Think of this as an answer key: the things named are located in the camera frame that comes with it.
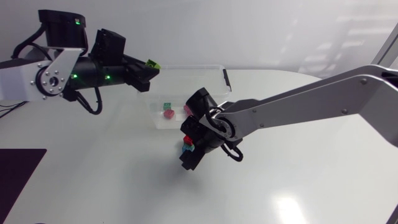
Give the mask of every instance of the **metal screw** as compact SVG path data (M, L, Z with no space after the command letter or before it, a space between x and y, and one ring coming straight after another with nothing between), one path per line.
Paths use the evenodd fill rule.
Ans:
M368 83L368 81L365 79L365 78L363 78L363 79L361 79L361 81L359 81L362 85L366 85L367 83Z

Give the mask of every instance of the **white table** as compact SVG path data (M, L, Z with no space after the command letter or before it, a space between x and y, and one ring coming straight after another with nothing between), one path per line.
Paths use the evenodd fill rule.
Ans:
M317 80L229 77L231 101ZM258 130L241 163L217 149L192 172L178 159L183 133L156 130L135 89L101 90L99 116L60 99L0 119L2 148L48 149L6 223L385 223L398 203L398 149L359 116Z

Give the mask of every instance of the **clear plastic container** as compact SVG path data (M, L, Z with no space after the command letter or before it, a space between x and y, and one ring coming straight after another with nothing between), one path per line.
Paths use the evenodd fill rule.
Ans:
M157 129L179 129L186 120L183 107L199 89L205 87L214 100L221 104L231 93L226 70L221 65L166 65L150 81L148 92L139 93L145 101ZM171 103L172 119L163 116L164 103Z

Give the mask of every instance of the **black cable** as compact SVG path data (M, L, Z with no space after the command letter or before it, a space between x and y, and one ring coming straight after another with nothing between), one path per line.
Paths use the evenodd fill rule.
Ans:
M221 112L224 110L223 108L220 108L220 107L218 107L218 106L211 106L210 109L211 109L211 110L212 110L212 109L218 109L218 110L221 111Z
M52 60L50 55L49 55L49 53L46 50L44 50L43 47L41 47L41 46L39 46L38 44L35 44L35 43L30 43L28 45L35 47L37 50L41 51L47 59Z
M20 103L16 103L16 104L14 104L14 105L7 105L7 106L0 105L0 106L1 106L1 107L13 107L13 106L16 106L16 105L18 105L18 104L20 104Z
M243 153L239 150L238 147L235 147L235 148L233 148L233 149L230 149L230 150L233 150L234 152L236 152L238 156L235 156L234 154L230 153L230 152L227 150L227 148L225 147L224 144L221 145L221 148L223 149L223 151L224 151L229 157L231 157L231 158L232 158L233 160L235 160L236 162L241 162L241 161L243 160Z
M207 97L206 97L206 96L203 97L203 102L205 103L205 116L206 116L206 120L209 122L209 124L210 124L213 128L215 128L215 129L217 129L217 130L219 130L219 131L221 131L221 132L226 132L226 129L225 129L224 127L222 127L222 126L220 126L220 125L217 125L217 124L213 121L213 119L211 118L211 115L210 115L210 108L209 108L209 102L207 101Z
M9 109L5 109L8 110L7 112L5 112L4 114L0 115L0 118L4 117L5 115L11 113L13 110L20 108L21 106L24 106L27 103L27 101L23 101L22 103L18 103L15 107L13 108L9 108Z
M97 110L94 111L90 104L87 102L87 100L84 98L84 96L78 92L77 93L77 101L86 109L89 113L98 115L102 112L102 98L101 98L101 93L100 89L98 87L94 87L95 90L95 95L97 96Z
M40 28L33 35L31 35L28 39L26 39L22 43L18 44L17 47L15 47L14 52L11 55L11 58L12 59L18 58L19 53L22 51L22 49L24 49L29 44L33 43L33 41L35 41L37 38L39 38L44 33L46 28L47 25L42 24Z

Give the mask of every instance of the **small cube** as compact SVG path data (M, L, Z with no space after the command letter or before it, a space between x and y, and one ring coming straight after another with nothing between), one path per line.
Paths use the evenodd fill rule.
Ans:
M163 110L171 110L172 109L172 104L171 103L164 103L163 104Z
M191 109L187 105L184 106L184 110L187 116L193 115Z
M185 110L185 112L187 112L187 113L188 113L188 111L191 111L191 109L189 108L188 105L184 105L184 110Z
M189 150L189 151L193 151L195 149L195 146L194 145L187 145L187 144L184 144L183 146L182 146L182 152L184 153L186 150Z
M147 61L147 63L145 63L145 65L150 66L152 68L161 69L161 66L151 59L148 59L148 61Z
M163 112L163 116L167 119L172 119L174 116L174 110L167 109Z
M192 141L192 139L189 136L185 136L184 137L184 143L189 145L189 146L193 145L193 141Z

